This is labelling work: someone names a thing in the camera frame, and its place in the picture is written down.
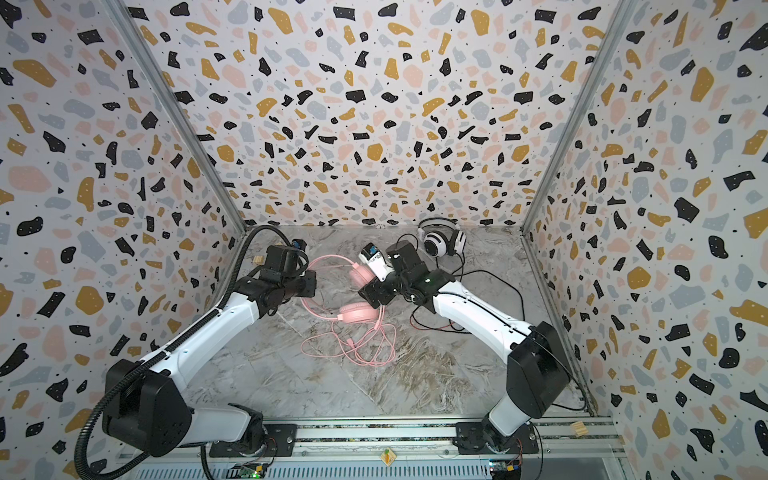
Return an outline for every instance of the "pink headphones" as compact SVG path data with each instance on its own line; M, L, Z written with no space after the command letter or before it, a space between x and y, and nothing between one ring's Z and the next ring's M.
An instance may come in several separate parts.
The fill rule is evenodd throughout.
M323 255L321 257L317 257L315 260L312 260L307 267L308 269L314 267L318 264L319 261L324 260L326 258L340 258L341 260L345 260L349 262L352 269L349 271L349 278L352 280L352 283L357 286L357 288L363 288L365 285L367 285L371 280L376 278L376 275L371 271L370 268L368 268L365 265L360 265L357 262L351 261L347 257L342 257L341 255ZM331 322L331 331L326 333L321 333L319 335L310 337L306 340L304 340L301 344L301 351L305 355L313 356L317 358L336 358L340 356L345 356L347 359L355 363L356 365L360 366L385 366L388 363L392 362L395 359L395 338L397 337L397 329L394 325L391 323L382 323L382 320L384 319L384 307L380 307L378 309L375 309L371 307L367 302L355 302L350 303L349 305L342 306L339 309L339 315L332 317L332 316L322 316L315 311L313 311L310 308L309 302L314 303L316 306L320 307L321 309L324 309L327 311L327 309L324 306L318 305L317 302L315 302L312 299L306 299L302 298L301 303L304 305L304 308L306 308L306 311L310 314L316 316L317 318L329 320ZM342 341L339 337L339 334L334 329L334 323L336 322L342 322L347 324L365 324L365 325L372 325L369 327L366 332L360 337L359 340L356 342L353 341L351 338L348 338L346 341ZM390 332L390 335L392 336L392 340L389 339L385 332L385 327L391 327L392 331ZM376 349L375 353L373 354L371 359L364 359L360 353L359 349L370 342L371 339L373 339L374 336L376 336L377 333L381 333L382 335L382 342L379 344L379 347ZM339 348L341 349L341 353L337 355L315 355L312 353L307 353L304 351L304 344L316 339L321 336L325 335L333 335L336 338L336 341L339 344ZM385 345L389 347L389 355L384 360L378 360L379 354L382 352L382 350L385 348Z

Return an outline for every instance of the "terrazzo patterned wall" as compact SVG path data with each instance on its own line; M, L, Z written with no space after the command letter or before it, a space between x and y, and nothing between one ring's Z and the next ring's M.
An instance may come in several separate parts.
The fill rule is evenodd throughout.
M637 478L768 478L768 4L639 2L531 240Z
M519 223L616 2L130 0L247 223Z
M0 15L0 477L77 478L106 370L201 313L234 231L100 3Z

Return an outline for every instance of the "black and white headset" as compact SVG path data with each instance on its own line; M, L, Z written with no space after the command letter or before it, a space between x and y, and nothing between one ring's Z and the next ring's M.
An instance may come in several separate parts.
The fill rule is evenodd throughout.
M429 229L430 227L447 228L451 230L450 236L439 230ZM419 243L424 246L424 251L431 257L460 255L467 241L464 232L455 223L443 217L425 218L419 222L416 236L419 238Z

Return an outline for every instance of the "black mounting plate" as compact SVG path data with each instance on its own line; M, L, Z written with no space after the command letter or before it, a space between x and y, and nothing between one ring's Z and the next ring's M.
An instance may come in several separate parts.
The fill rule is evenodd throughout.
M296 424L267 423L264 424L264 428L266 429L266 452L261 456L263 460L268 462L272 457L290 457L293 455L293 446L296 444ZM214 443L210 446L209 456L211 458L239 457L237 452L232 449L230 442Z
M513 439L520 440L520 444L523 447L523 453L538 453L538 440L535 437L531 440L532 434L534 434L533 426L527 423L521 425L521 427L512 434ZM496 452L489 449L485 444L480 422L457 423L456 439L453 441L453 445L458 447L458 453L460 455L497 455ZM515 446L506 454L517 455L518 453L519 449L516 442Z

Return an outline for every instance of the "marble tabletop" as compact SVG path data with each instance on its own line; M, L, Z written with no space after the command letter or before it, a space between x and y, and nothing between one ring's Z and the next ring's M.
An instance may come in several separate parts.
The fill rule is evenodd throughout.
M336 253L356 259L368 242L382 249L395 243L409 227L281 227L289 239L307 242L310 259ZM536 285L531 265L513 227L467 229L465 271L489 270L517 286L525 301L525 320L531 324L551 322ZM251 244L241 275L253 268L253 257L263 255L277 243L271 232L257 235ZM419 252L427 265L435 261ZM439 266L453 271L457 257L443 257ZM329 261L324 265L342 264ZM317 270L315 300L332 311L359 302L348 277L349 268ZM484 273L462 280L473 293L500 310L523 319L521 299L503 283ZM190 405L235 402L260 410L268 418L368 415L482 416L502 397L506 367L484 343L473 335L420 331L411 327L413 305L402 297L386 310L386 322L397 329L396 360L381 368L357 366L348 359L317 359L305 356L305 339L329 331L329 323L308 314L300 301L281 306L275 316L265 316L231 340L193 378L184 397ZM424 308L419 321L443 326L446 320ZM359 327L347 326L348 329ZM364 330L345 330L351 336ZM339 352L330 336L312 340L306 350L323 355ZM581 405L581 393L568 386L558 402Z

